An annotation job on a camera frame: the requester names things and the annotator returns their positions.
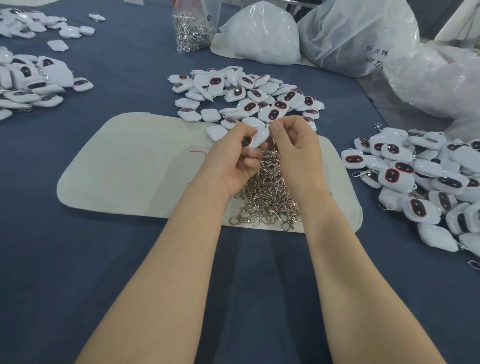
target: person's left hand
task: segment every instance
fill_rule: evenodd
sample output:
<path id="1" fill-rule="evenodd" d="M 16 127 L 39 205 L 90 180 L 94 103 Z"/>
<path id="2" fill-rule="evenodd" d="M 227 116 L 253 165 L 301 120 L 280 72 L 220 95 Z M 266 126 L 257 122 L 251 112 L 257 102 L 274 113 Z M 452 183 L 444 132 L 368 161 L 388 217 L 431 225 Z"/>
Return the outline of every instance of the person's left hand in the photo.
<path id="1" fill-rule="evenodd" d="M 235 125 L 213 145 L 193 181 L 207 183 L 226 198 L 240 191 L 248 179 L 260 169 L 262 149 L 268 146 L 268 143 L 264 142 L 260 148 L 242 148 L 242 139 L 256 132 L 256 128 L 245 123 L 239 122 Z"/>

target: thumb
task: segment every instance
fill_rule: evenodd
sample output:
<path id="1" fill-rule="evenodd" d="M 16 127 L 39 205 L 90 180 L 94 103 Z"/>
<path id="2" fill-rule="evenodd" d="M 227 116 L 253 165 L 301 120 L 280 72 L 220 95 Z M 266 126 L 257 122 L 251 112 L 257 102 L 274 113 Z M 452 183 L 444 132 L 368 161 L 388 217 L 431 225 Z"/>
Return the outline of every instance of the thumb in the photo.
<path id="1" fill-rule="evenodd" d="M 280 153 L 285 153 L 293 147 L 287 131 L 283 127 L 282 123 L 278 120 L 273 120 L 270 123 L 270 133 L 272 134 Z"/>

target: dark blue table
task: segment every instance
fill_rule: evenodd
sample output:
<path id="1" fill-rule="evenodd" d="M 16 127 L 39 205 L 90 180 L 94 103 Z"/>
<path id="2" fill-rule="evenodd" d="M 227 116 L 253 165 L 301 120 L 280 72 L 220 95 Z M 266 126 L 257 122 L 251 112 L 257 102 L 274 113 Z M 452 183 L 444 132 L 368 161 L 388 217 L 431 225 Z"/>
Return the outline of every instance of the dark blue table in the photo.
<path id="1" fill-rule="evenodd" d="M 0 123 L 0 362 L 72 363 L 140 265 L 165 220 L 80 211 L 56 196 L 61 174 L 111 117 L 131 111 L 176 116 L 166 78 L 192 69 L 243 66 L 297 84 L 325 103 L 319 133 L 337 150 L 369 137 L 382 119 L 354 79 L 306 66 L 230 60 L 203 50 L 179 55 L 169 0 L 61 0 L 42 7 L 93 37 L 54 53 L 48 31 L 0 39 L 15 53 L 61 59 L 95 84 L 56 109 Z M 93 23 L 89 12 L 107 18 Z M 378 191 L 352 183 L 364 210 L 367 253 L 450 364 L 480 357 L 480 274 L 466 253 L 424 245 L 413 223 L 377 207 Z M 330 363 L 318 292 L 303 234 L 223 227 L 197 363 Z"/>

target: human hand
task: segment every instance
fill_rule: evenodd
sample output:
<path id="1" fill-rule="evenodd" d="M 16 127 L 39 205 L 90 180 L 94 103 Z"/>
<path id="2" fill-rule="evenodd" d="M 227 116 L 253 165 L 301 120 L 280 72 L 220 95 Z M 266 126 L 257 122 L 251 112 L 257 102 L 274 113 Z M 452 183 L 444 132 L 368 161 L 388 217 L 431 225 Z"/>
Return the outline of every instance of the human hand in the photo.
<path id="1" fill-rule="evenodd" d="M 243 122 L 237 123 L 210 149 L 194 181 L 206 183 L 216 195 L 226 199 L 240 191 L 260 169 L 262 149 L 268 146 L 265 142 L 260 148 L 242 147 L 243 138 L 253 136 L 256 132 L 256 128 Z"/>
<path id="2" fill-rule="evenodd" d="M 286 116 L 270 123 L 270 133 L 293 199 L 302 205 L 314 194 L 328 193 L 318 135 L 307 122 L 298 115 Z"/>

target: left arm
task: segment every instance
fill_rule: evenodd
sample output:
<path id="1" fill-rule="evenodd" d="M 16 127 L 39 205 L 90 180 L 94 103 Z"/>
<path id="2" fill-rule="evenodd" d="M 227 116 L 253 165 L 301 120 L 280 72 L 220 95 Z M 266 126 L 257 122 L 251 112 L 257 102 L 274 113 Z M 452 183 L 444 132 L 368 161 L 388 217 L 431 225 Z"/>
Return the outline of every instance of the left arm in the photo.
<path id="1" fill-rule="evenodd" d="M 228 199 L 260 168 L 261 150 L 241 148 L 255 132 L 239 123 L 215 143 L 76 364 L 193 363 Z"/>

